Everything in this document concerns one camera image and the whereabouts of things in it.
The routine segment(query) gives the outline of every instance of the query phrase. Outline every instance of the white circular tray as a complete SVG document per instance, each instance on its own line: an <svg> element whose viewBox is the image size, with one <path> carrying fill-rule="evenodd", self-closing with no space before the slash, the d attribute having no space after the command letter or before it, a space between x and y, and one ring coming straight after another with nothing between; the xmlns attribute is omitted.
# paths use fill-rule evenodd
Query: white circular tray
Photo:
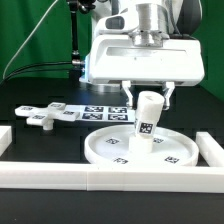
<svg viewBox="0 0 224 224"><path fill-rule="evenodd" d="M157 127L152 152L129 152L133 125L117 125L92 132L85 140L85 156L90 163L129 166L195 166L199 149L194 141L178 132Z"/></svg>

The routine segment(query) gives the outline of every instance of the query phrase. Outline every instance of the green backdrop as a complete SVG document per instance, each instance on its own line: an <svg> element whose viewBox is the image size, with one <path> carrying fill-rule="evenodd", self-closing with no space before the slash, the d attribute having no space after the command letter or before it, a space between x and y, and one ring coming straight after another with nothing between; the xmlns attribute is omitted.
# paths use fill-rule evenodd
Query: green backdrop
<svg viewBox="0 0 224 224"><path fill-rule="evenodd" d="M53 0L0 1L0 73ZM206 76L201 85L224 100L224 1L201 0L203 21L194 34L202 45ZM80 53L90 49L90 15L78 15ZM70 60L70 12L66 0L59 0L37 33L14 61L9 71L26 64ZM67 77L66 73L41 74Z"/></svg>

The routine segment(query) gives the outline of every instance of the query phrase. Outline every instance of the white block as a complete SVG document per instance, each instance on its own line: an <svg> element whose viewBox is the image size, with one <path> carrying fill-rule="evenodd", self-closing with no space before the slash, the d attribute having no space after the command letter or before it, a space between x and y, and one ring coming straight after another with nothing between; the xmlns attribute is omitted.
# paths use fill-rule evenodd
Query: white block
<svg viewBox="0 0 224 224"><path fill-rule="evenodd" d="M0 156L12 142L12 131L10 126L0 126Z"/></svg>
<svg viewBox="0 0 224 224"><path fill-rule="evenodd" d="M0 188L86 190L89 165L0 162Z"/></svg>
<svg viewBox="0 0 224 224"><path fill-rule="evenodd" d="M208 132L197 132L196 143L210 167L224 167L224 150Z"/></svg>

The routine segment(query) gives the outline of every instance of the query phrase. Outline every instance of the black tabletop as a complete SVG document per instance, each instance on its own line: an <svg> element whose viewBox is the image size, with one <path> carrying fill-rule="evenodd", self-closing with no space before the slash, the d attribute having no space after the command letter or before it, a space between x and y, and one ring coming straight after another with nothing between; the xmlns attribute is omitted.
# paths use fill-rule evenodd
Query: black tabletop
<svg viewBox="0 0 224 224"><path fill-rule="evenodd" d="M143 90L133 91L137 98ZM15 116L20 105L46 107L51 102L75 105L124 106L124 93L97 93L69 79L16 78L0 87L0 125L13 127L13 142L2 161L88 163L84 140L92 131L116 123L55 121L54 130L28 126ZM158 126L195 139L208 131L224 145L224 103L203 88L178 87L171 108ZM86 192L0 190L0 223L223 223L222 194L166 192Z"/></svg>

